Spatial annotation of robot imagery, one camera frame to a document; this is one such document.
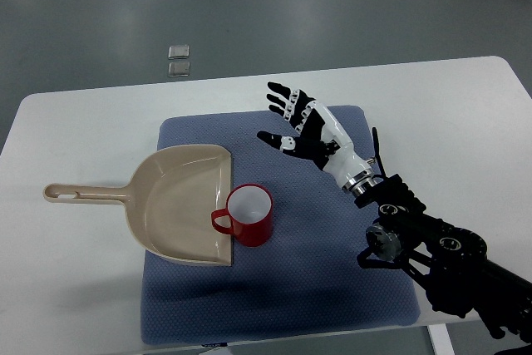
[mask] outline robotic hand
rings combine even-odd
[[[425,289],[435,311],[463,318],[474,309],[493,338],[504,337],[501,327],[506,327],[532,343],[532,284],[490,262],[487,244],[478,234],[425,214],[425,205],[399,175],[387,177],[375,128],[381,175],[355,153],[352,140],[327,107],[298,89],[272,82],[268,87],[282,97],[268,94],[273,103],[269,109],[301,136],[260,131],[258,138],[285,154],[312,160],[354,194],[358,208],[379,205],[378,217],[366,230],[368,247],[357,257],[362,268],[402,269]],[[421,244],[431,256],[416,251]],[[429,273],[422,274],[411,261],[424,264]],[[528,353],[532,346],[522,350]]]
[[[356,196],[376,184],[372,167],[357,155],[351,138],[326,106],[299,89],[274,82],[268,87],[280,96],[267,95],[273,103],[269,109],[282,116],[300,137],[260,131],[260,140],[284,154],[312,160],[331,174],[342,190]]]

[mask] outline blue mat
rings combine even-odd
[[[362,158],[373,156],[362,110],[330,107]],[[271,111],[187,116],[165,121],[158,148],[225,147],[234,186],[256,182],[274,201],[273,236],[258,248],[233,240],[233,266],[195,267],[145,255],[141,330],[145,343],[227,343],[413,324],[412,281],[402,271],[363,270],[357,254],[377,207],[359,210],[334,179],[308,160],[257,139],[295,131]]]

